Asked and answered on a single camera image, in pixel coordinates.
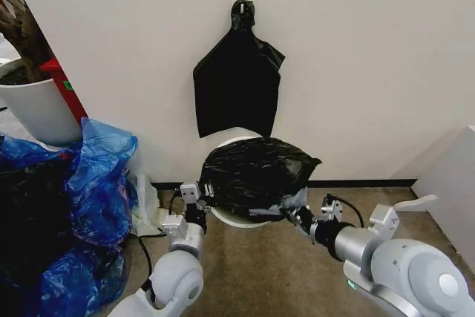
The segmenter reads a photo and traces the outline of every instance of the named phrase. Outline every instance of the green indicator light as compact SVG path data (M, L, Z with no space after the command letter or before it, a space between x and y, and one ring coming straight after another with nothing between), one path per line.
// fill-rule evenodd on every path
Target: green indicator light
M352 289L356 290L356 285L353 281L348 280L348 284L351 286Z

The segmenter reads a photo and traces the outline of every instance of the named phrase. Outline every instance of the white flower pot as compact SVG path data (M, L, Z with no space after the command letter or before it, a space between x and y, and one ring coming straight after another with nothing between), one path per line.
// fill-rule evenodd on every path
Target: white flower pot
M0 77L22 65L17 59L0 66ZM52 79L27 85L0 85L0 99L37 140L67 146L82 139L79 124Z

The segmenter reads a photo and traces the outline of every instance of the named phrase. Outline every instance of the cable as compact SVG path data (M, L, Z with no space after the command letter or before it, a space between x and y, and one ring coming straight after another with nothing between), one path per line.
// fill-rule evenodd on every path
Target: cable
M176 189L173 196L171 197L170 206L168 206L168 215L171 215L171 208L173 207L173 201L176 197L181 197L181 191L179 189Z
M147 247L146 247L145 244L143 243L141 237L139 237L139 244L140 244L140 247L141 247L142 250L143 250L143 254L145 255L145 258L147 259L148 276L150 276L151 273L152 273L152 271L151 271L151 259L150 259L150 255L148 254Z
M156 235L142 235L142 236L138 237L140 247L142 248L143 254L145 255L145 258L147 259L148 276L150 276L152 274L151 259L150 259L150 255L148 254L147 247L143 243L142 238L163 238L163 237L166 237L166 233L164 233L164 232L160 233L160 234L156 234Z
M364 220L363 220L363 216L361 215L360 211L359 211L353 204L351 204L350 202L348 202L347 200L344 200L343 198L339 198L339 197L337 197L336 199L339 200L340 202L346 204L346 205L349 206L353 211L355 211L356 215L358 215L359 224L360 224L361 228L364 228Z

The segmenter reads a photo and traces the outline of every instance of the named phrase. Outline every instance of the plastic bag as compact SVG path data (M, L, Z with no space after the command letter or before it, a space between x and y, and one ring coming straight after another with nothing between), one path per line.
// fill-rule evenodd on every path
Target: plastic bag
M252 1L236 1L231 20L229 32L193 70L198 131L205 137L239 126L268 137L285 56L252 33Z
M66 183L75 236L98 246L116 246L131 230L135 188L127 180L128 159L137 149L130 132L82 118L76 172Z
M137 237L163 233L161 224L168 210L160 208L157 189L153 187L143 172L130 174L129 180L137 190L138 204L132 209L131 233Z
M208 192L205 200L210 206L230 209L254 222L281 220L282 208L304 204L303 189L319 163L279 139L241 140L209 154L200 187Z
M127 281L122 254L81 244L55 261L25 293L23 316L83 317L118 298Z
M0 295L12 316L19 314L22 290L69 249L64 183L76 154L0 133Z
M69 248L69 200L63 186L70 160L53 159L0 171L0 281L23 287Z
M34 163L49 161L55 157L75 157L78 144L60 151L48 151L42 146L22 139L15 139L0 131L0 170L22 169Z

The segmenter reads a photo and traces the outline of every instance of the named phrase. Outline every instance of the red box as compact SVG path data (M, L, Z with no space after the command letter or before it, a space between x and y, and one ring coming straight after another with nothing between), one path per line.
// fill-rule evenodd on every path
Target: red box
M82 104L79 101L79 98L77 97L76 93L74 93L74 89L73 87L71 87L71 84L69 83L68 78L63 72L61 65L59 64L56 57L39 66L39 70L41 72L50 74L51 78L53 78L54 83L56 84L56 87L59 89L59 92L65 99L66 104L68 104L71 113L73 113L77 122L79 123L79 125L81 125L81 118L87 118L88 115L82 107Z

